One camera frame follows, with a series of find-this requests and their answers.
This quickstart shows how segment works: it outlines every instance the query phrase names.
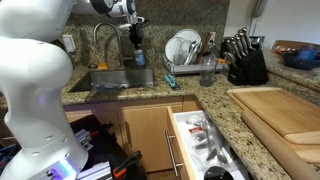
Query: faucet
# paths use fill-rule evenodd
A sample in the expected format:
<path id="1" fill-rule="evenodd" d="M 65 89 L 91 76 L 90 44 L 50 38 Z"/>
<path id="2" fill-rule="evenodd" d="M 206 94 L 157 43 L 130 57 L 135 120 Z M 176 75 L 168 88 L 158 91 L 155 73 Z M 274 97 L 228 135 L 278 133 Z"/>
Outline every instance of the faucet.
<path id="1" fill-rule="evenodd" d="M 95 44 L 97 44 L 97 31 L 102 25 L 108 25 L 112 27 L 112 29 L 116 32 L 117 35 L 117 42 L 118 42 L 118 49 L 119 49 L 119 60 L 120 60 L 120 67 L 124 67 L 124 60 L 132 60 L 132 57 L 124 57 L 123 52 L 122 52 L 122 47 L 121 47 L 121 39 L 120 39 L 120 32 L 118 28 L 113 25 L 112 23 L 109 22 L 100 22 L 99 24 L 96 25 L 96 27 L 93 30 L 93 41 Z"/>

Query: blue bowl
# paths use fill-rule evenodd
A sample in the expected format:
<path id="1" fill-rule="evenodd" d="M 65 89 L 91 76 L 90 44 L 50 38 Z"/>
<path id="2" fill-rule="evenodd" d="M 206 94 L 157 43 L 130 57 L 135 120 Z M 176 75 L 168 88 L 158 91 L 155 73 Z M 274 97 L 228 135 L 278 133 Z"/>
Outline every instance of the blue bowl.
<path id="1" fill-rule="evenodd" d="M 299 51 L 284 51 L 283 55 L 283 63 L 286 66 L 311 70 L 316 67 L 320 67 L 320 56 L 317 55 L 314 60 L 304 60 L 297 57 Z"/>

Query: dish rack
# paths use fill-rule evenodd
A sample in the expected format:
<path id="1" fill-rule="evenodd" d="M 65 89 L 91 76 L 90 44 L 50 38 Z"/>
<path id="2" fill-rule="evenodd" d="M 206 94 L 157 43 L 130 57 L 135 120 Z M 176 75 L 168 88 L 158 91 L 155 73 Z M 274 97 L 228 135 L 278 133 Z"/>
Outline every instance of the dish rack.
<path id="1" fill-rule="evenodd" d="M 163 54 L 164 65 L 170 71 L 170 74 L 178 75 L 178 74 L 195 74 L 200 73 L 201 65 L 174 65 L 169 59 L 167 59 L 166 55 Z M 216 67 L 216 71 L 227 71 L 229 69 L 229 65 L 225 63 L 219 63 Z"/>

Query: cabinet handle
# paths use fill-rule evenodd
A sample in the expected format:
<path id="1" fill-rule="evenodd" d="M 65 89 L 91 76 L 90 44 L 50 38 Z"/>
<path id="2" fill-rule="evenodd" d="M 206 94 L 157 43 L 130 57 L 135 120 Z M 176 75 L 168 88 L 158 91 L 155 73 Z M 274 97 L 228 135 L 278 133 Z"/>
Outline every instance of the cabinet handle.
<path id="1" fill-rule="evenodd" d="M 132 141 L 131 141 L 131 133 L 130 133 L 129 123 L 128 123 L 127 120 L 125 120 L 125 121 L 124 121 L 124 124 L 125 124 L 125 127 L 126 127 L 128 144 L 129 144 L 130 147 L 132 148 Z"/>
<path id="2" fill-rule="evenodd" d="M 171 147 L 171 144 L 170 144 L 170 139 L 174 138 L 174 136 L 169 136 L 168 131 L 165 131 L 165 133 L 166 133 L 167 144 L 168 144 L 168 148 L 169 148 L 169 152 L 170 152 L 171 162 L 172 162 L 172 166 L 173 166 L 173 170 L 174 170 L 174 175 L 175 175 L 176 177 L 178 177 L 179 174 L 178 174 L 177 167 L 180 167 L 180 166 L 182 166 L 183 164 L 182 164 L 182 163 L 176 164 L 176 161 L 174 160 L 174 156 L 173 156 L 173 152 L 172 152 L 172 147 Z"/>

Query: granite countertop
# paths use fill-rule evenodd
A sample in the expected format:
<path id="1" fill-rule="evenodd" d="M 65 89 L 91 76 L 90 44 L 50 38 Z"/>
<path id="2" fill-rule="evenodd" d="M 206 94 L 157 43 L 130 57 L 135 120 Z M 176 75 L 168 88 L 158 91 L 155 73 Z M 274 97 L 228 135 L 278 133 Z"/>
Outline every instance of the granite countertop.
<path id="1" fill-rule="evenodd" d="M 264 50 L 264 56 L 267 68 L 270 72 L 270 80 L 263 86 L 282 87 L 289 84 L 288 87 L 291 87 L 300 84 L 312 89 L 312 97 L 317 97 L 319 95 L 318 91 L 314 91 L 314 89 L 318 90 L 319 88 L 317 87 L 320 85 L 313 80 L 313 74 L 310 75 L 309 72 L 304 72 L 305 74 L 303 74 L 298 70 L 296 71 L 298 73 L 295 73 L 291 68 L 283 67 L 283 65 L 278 62 L 279 57 L 272 54 L 270 50 Z M 240 119 L 240 107 L 228 97 L 227 90 L 244 86 L 239 87 L 232 85 L 227 81 L 226 75 L 222 73 L 217 74 L 215 76 L 216 81 L 214 82 L 214 85 L 207 88 L 199 85 L 198 76 L 177 77 L 176 80 L 181 88 L 180 90 L 173 91 L 163 81 L 163 76 L 168 74 L 168 71 L 162 63 L 150 63 L 149 68 L 154 69 L 155 72 L 156 80 L 158 82 L 158 85 L 155 88 L 132 88 L 126 90 L 111 90 L 108 92 L 91 91 L 69 93 L 69 90 L 75 83 L 89 71 L 86 67 L 76 67 L 69 84 L 62 91 L 62 102 L 64 105 L 69 105 L 195 95 L 202 104 L 204 110 L 213 119 L 221 133 L 229 141 L 232 148 L 256 179 L 291 179 Z M 301 92 L 297 92 L 296 94 L 302 97 L 308 97 L 309 95 Z M 6 107 L 3 98 L 0 98 L 0 107 Z M 320 166 L 311 166 L 320 173 Z"/>

